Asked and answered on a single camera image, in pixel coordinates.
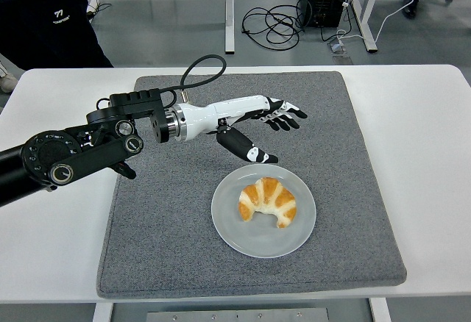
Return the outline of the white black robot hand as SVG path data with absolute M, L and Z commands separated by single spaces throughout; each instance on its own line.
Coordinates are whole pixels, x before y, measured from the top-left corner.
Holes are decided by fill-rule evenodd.
M 236 123 L 253 119 L 268 124 L 275 131 L 288 131 L 300 127 L 294 116 L 307 118 L 299 107 L 262 95 L 220 101 L 205 107 L 177 104 L 170 112 L 177 122 L 177 140 L 193 140 L 202 133 L 215 134 L 216 141 L 232 154 L 257 163 L 277 163 L 278 158 L 257 147 L 235 128 Z

